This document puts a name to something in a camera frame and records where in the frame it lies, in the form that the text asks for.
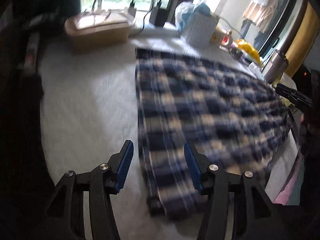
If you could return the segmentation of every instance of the checkered fabric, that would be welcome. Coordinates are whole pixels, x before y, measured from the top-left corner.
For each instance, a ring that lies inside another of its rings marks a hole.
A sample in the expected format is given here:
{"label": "checkered fabric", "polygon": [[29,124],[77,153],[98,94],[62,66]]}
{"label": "checkered fabric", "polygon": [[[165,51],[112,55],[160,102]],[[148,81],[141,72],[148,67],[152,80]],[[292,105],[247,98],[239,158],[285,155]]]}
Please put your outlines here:
{"label": "checkered fabric", "polygon": [[227,171],[252,171],[263,185],[290,130],[287,109],[269,84],[217,62],[137,49],[139,158],[152,209],[185,216],[203,207],[183,146]]}

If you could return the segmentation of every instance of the yellow curved pillar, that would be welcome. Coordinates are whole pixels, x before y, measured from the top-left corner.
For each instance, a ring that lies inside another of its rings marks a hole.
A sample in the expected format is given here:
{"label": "yellow curved pillar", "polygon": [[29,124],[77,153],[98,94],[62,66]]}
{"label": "yellow curved pillar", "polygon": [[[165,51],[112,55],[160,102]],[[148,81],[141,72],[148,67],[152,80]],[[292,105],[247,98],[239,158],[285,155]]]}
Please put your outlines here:
{"label": "yellow curved pillar", "polygon": [[297,35],[285,54],[289,61],[289,66],[285,70],[285,73],[289,77],[292,78],[307,57],[318,34],[319,26],[319,17],[310,3],[308,3],[307,10],[304,14]]}

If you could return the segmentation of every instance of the pink cloth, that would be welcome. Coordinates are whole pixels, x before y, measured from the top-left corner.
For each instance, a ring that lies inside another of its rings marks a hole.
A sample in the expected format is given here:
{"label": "pink cloth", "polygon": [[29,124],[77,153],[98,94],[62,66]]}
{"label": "pink cloth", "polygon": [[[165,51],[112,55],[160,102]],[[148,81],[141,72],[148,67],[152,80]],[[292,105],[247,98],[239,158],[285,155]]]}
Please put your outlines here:
{"label": "pink cloth", "polygon": [[292,193],[292,190],[294,188],[294,185],[297,181],[297,178],[298,178],[298,173],[299,173],[299,170],[300,170],[300,165],[301,165],[301,153],[300,151],[298,152],[298,159],[297,159],[297,163],[294,167],[294,171],[293,171],[293,174],[292,174],[292,177],[291,179],[289,180],[288,184],[285,186],[284,190],[281,191],[279,193],[279,195],[276,197],[276,199],[273,201],[274,204],[282,204],[282,205],[286,205],[288,200],[289,200],[289,197]]}

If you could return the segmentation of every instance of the metal screw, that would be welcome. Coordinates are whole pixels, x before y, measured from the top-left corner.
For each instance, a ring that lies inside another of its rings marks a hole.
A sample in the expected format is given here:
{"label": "metal screw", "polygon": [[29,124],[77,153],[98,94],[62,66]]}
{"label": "metal screw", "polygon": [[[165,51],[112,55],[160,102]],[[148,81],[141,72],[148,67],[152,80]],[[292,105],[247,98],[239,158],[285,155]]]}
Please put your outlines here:
{"label": "metal screw", "polygon": [[100,165],[100,169],[101,170],[106,170],[108,168],[109,168],[109,165],[107,163],[103,163],[103,164]]}
{"label": "metal screw", "polygon": [[74,171],[67,171],[64,175],[66,177],[71,177],[74,174]]}
{"label": "metal screw", "polygon": [[217,170],[219,169],[219,167],[218,167],[217,165],[215,165],[215,164],[211,164],[211,165],[209,166],[209,169],[210,169],[211,171],[217,171]]}
{"label": "metal screw", "polygon": [[252,178],[253,177],[253,173],[251,171],[246,171],[244,173],[244,175],[247,177],[247,178]]}

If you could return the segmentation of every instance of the woven basket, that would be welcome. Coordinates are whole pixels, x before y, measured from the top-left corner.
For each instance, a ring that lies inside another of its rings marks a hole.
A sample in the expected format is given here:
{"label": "woven basket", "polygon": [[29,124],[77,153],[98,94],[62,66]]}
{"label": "woven basket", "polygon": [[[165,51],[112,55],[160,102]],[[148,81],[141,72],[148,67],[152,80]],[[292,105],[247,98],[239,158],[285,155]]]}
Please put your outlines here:
{"label": "woven basket", "polygon": [[181,32],[181,38],[194,47],[207,47],[219,22],[219,17],[194,13]]}

